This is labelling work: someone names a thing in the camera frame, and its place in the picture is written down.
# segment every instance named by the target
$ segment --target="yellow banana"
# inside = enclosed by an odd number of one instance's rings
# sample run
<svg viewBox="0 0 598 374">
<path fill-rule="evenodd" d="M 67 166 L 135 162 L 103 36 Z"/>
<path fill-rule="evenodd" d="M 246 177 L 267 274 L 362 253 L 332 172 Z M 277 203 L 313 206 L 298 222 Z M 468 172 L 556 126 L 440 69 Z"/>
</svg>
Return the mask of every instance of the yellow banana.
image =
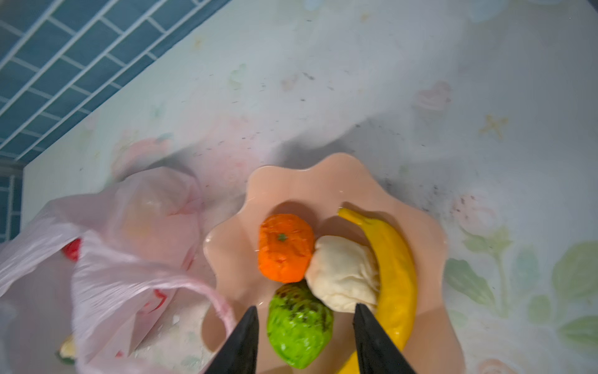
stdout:
<svg viewBox="0 0 598 374">
<path fill-rule="evenodd" d="M 339 217 L 355 223 L 370 241 L 380 270 L 380 295 L 376 319 L 401 351 L 411 335 L 417 306 L 417 277 L 405 239 L 386 222 L 367 218 L 347 208 Z M 338 374 L 359 374 L 357 353 L 353 353 Z"/>
</svg>

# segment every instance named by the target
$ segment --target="pink plate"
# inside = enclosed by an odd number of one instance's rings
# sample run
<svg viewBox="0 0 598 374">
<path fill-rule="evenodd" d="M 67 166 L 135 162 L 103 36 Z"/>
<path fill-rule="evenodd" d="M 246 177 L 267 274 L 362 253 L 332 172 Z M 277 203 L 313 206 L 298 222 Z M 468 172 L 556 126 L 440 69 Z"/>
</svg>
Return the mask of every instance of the pink plate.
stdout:
<svg viewBox="0 0 598 374">
<path fill-rule="evenodd" d="M 463 353 L 442 298 L 446 237 L 440 225 L 418 209 L 388 195 L 356 158 L 337 153 L 306 170 L 263 166 L 249 178 L 243 208 L 208 234 L 204 252 L 216 274 L 216 289 L 233 305 L 237 319 L 257 305 L 260 347 L 257 373 L 335 373 L 355 350 L 352 314 L 336 313 L 332 340 L 306 369 L 293 369 L 274 353 L 266 336 L 268 304 L 280 283 L 258 270 L 258 229 L 276 213 L 306 220 L 316 238 L 339 235 L 368 245 L 356 225 L 336 216 L 338 207 L 386 220 L 406 238 L 416 263 L 417 317 L 404 355 L 418 374 L 462 374 Z M 210 310 L 203 323 L 210 349 L 224 340 L 224 328 Z"/>
</svg>

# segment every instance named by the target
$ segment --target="green fruit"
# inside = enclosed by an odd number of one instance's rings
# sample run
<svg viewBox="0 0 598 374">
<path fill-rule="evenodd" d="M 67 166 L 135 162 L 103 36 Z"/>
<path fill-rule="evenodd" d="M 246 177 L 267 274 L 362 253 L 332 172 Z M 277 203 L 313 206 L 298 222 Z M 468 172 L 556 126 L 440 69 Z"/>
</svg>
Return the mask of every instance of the green fruit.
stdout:
<svg viewBox="0 0 598 374">
<path fill-rule="evenodd" d="M 305 280 L 276 290 L 269 312 L 270 344 L 294 368 L 306 368 L 332 338 L 332 310 L 312 294 Z"/>
</svg>

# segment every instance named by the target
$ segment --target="plastic bag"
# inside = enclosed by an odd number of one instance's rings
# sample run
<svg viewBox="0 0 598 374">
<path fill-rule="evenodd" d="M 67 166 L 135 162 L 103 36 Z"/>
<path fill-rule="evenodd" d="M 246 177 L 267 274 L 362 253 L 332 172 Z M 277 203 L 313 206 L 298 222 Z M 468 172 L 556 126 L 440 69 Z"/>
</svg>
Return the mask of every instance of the plastic bag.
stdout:
<svg viewBox="0 0 598 374">
<path fill-rule="evenodd" d="M 229 304 L 182 270 L 200 245 L 198 204 L 195 180 L 168 168 L 46 204 L 0 251 L 0 373 L 71 373 L 54 356 L 71 326 L 79 373 L 170 373 L 128 355 L 177 288 L 206 295 L 229 335 Z M 76 238 L 72 264 L 57 252 Z"/>
</svg>

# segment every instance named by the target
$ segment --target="steamed bun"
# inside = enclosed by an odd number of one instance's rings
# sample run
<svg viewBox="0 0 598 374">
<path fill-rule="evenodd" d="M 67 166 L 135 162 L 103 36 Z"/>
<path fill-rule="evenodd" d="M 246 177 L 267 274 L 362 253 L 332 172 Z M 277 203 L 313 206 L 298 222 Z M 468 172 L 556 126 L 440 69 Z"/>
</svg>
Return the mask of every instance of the steamed bun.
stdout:
<svg viewBox="0 0 598 374">
<path fill-rule="evenodd" d="M 305 279 L 312 293 L 333 311 L 354 313 L 357 303 L 376 311 L 380 277 L 368 247 L 340 236 L 319 238 Z"/>
</svg>

